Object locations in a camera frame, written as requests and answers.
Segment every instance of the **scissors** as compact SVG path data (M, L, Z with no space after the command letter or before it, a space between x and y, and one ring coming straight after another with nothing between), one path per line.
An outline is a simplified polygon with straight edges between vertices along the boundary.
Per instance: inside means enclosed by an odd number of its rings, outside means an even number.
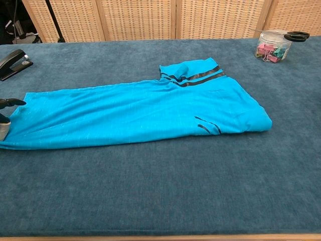
M273 32L273 31L264 31L264 30L257 30L257 29L252 29L254 31L257 32L266 32L266 33L272 33L272 34L279 34L279 35L284 35L284 38L292 41L292 42L304 42L305 40L307 40L310 37L309 33L306 32L300 32L300 31L292 31L292 32L287 32L286 34L282 34L282 33L277 33L277 32Z

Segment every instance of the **clear plastic jar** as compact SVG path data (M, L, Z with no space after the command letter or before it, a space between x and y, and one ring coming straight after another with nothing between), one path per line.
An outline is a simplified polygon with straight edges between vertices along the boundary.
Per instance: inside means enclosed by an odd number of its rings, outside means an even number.
M255 57L264 62L277 63L286 58L292 41L284 38L284 30L268 30L260 34L256 47Z

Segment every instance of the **black stripe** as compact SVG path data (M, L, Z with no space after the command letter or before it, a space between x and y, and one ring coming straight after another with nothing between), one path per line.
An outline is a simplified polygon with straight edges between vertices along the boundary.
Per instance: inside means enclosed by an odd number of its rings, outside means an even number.
M210 131L205 126L202 126L200 124L198 124L197 126L200 127L200 128L203 128L204 130L206 130L210 134Z
M208 121L203 120L203 119L201 119L201 118L199 118L199 117L197 117L197 116L195 116L195 118L196 118L196 119L200 119L200 120L202 120L202 121L204 121L204 122L210 123L210 124L212 124L212 125L215 125L216 128L217 128L217 130L218 130L219 133L221 134L221 129L217 126L217 124L214 124L214 123L212 123L212 122L208 122Z
M209 80L216 79L216 78L222 77L222 76L224 76L224 75L225 75L225 73L224 73L224 72L221 72L221 73L215 74L215 75L213 75L213 76L210 76L210 77L208 77L208 78L206 78L206 79L197 81L197 82L185 82L184 84L178 84L178 83L172 81L172 83L178 85L179 87L187 87L187 86L193 86L193 85L203 84L203 83L205 83L205 82L207 82L207 81L209 81Z
M160 73L160 74L162 74L162 75L164 74L164 75L168 76L169 78L175 79L177 82L182 82L183 80L193 80L193 79L202 78L202 77L204 77L206 75L213 74L213 73L215 73L215 72L217 72L219 70L220 70L220 67L216 66L214 69L211 69L211 70L209 70L207 72L200 73L200 74L195 74L195 75L192 75L192 76L190 76L188 78L182 76L180 79L178 79L174 75L168 75L168 74L165 74L165 73Z

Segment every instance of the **woven panel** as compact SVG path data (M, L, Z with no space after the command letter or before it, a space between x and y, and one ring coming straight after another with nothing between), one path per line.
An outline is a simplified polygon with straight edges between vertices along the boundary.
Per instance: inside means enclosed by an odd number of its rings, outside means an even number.
M265 29L321 35L321 0L279 0Z
M98 0L109 40L171 38L171 0Z
M56 43L58 33L50 16L45 0L23 1L44 43Z
M264 0L182 0L181 39L251 38Z
M66 42L105 41L95 0L51 0Z

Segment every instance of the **table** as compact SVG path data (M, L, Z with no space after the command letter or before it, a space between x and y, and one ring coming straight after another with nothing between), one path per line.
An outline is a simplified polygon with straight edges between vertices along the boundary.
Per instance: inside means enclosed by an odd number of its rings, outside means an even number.
M321 238L321 37L294 43L277 64L254 57L256 41L0 46L1 58L21 48L34 62L0 83L0 98L158 79L160 64L213 57L273 120L264 133L0 150L0 236Z

